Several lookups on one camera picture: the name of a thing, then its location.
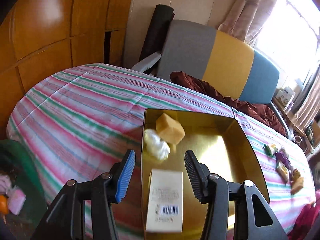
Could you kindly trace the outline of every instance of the snack package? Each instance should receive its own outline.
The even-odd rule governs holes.
[[[276,171],[279,173],[284,183],[287,184],[289,180],[289,170],[286,168],[286,166],[284,166],[284,164],[281,161],[277,161]]]
[[[276,152],[275,156],[276,156],[277,161],[281,161],[288,170],[290,169],[291,163],[290,163],[289,159],[283,153]]]
[[[273,157],[273,155],[278,151],[276,145],[273,143],[265,144],[264,149],[270,157]]]
[[[289,154],[286,152],[286,150],[283,146],[279,149],[278,152],[282,153],[284,155],[284,157],[289,158]]]
[[[294,166],[291,164],[289,167],[289,171],[293,172],[294,169],[295,169]]]

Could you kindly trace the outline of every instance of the gray cushion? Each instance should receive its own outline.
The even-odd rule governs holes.
[[[207,68],[216,30],[185,20],[173,20],[162,50],[157,77],[170,81],[173,71],[201,79]]]

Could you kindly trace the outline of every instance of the yellow sponge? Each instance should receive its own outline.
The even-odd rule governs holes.
[[[185,135],[182,125],[167,114],[162,114],[156,120],[156,130],[162,140],[175,145],[178,144]]]

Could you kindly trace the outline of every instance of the blue cushion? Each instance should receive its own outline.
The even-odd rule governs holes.
[[[258,51],[254,51],[252,67],[239,100],[252,104],[269,104],[276,90],[279,71]]]

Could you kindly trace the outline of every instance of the gold metal tray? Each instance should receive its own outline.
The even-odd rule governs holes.
[[[188,111],[146,109],[143,130],[156,128],[156,120],[166,113],[178,120],[185,137],[176,146],[170,146],[167,160],[158,161],[148,154],[142,144],[142,219],[147,221],[150,174],[153,168],[183,172],[183,229],[178,234],[145,232],[145,239],[199,239],[208,205],[195,198],[184,165],[184,154],[193,150],[198,161],[208,166],[210,172],[227,181],[242,183],[252,180],[267,202],[270,202],[267,185],[256,155],[242,128],[234,118]],[[228,230],[234,227],[234,202],[229,202]]]

